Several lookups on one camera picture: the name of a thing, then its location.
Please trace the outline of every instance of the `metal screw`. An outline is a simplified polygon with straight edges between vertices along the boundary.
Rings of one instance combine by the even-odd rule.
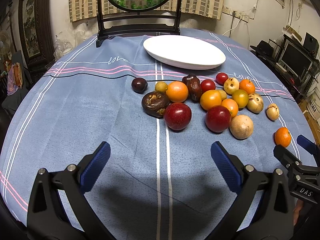
[[[246,169],[247,171],[249,171],[249,172],[254,171],[254,167],[253,167],[252,165],[247,165],[247,166],[245,167],[245,169]]]
[[[40,175],[44,174],[44,173],[45,173],[45,168],[39,169],[38,173],[39,173]]]
[[[282,175],[283,171],[281,169],[276,169],[276,174]]]
[[[74,164],[70,164],[68,167],[67,167],[67,170],[68,171],[74,171],[76,169],[76,166]]]

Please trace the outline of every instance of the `black hat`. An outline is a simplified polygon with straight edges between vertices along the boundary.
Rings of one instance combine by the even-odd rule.
[[[258,46],[250,46],[252,49],[254,49],[256,52],[258,52],[260,55],[270,59],[270,60],[275,60],[272,57],[273,54],[273,48],[271,45],[265,41],[260,41]]]

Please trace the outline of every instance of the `human hand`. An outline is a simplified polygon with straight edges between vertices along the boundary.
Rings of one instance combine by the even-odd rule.
[[[303,201],[298,199],[297,200],[297,204],[296,207],[293,210],[293,225],[295,226],[296,223],[298,222],[298,218],[299,218],[299,212],[300,210],[303,208]]]

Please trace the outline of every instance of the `black wooden frame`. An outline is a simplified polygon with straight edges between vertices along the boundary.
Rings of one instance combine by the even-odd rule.
[[[36,36],[40,53],[29,57],[23,27],[22,18],[23,0],[19,0],[19,33],[22,52],[28,69],[32,73],[46,71],[45,66],[54,60],[53,42],[51,36],[49,0],[35,0],[34,13],[36,22]]]
[[[137,9],[132,10],[128,8],[123,8],[117,5],[113,0],[109,0],[111,4],[116,6],[119,9],[126,10],[128,12],[136,12],[136,15],[127,14],[125,16],[118,16],[118,17],[103,17],[102,14],[102,4],[101,0],[98,0],[98,13],[97,13],[97,22],[99,32],[97,35],[96,47],[99,48],[105,39],[108,39],[110,35],[116,34],[125,34],[125,33],[170,33],[180,35],[180,19],[181,19],[181,1],[178,0],[177,2],[177,9],[175,15],[148,15],[148,14],[140,14],[141,12],[151,11],[155,8],[160,7],[163,3],[168,0],[164,0],[162,3],[147,9]],[[169,26],[167,24],[127,24],[127,25],[115,25],[111,26],[110,28],[106,29],[104,27],[104,23],[108,21],[116,21],[116,20],[123,20],[123,19],[135,19],[135,18],[161,18],[161,19],[174,19],[174,25]]]

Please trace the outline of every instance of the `speaker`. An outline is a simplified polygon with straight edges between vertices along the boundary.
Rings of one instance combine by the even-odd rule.
[[[319,50],[319,43],[316,38],[312,37],[309,33],[306,33],[303,47],[316,57]]]

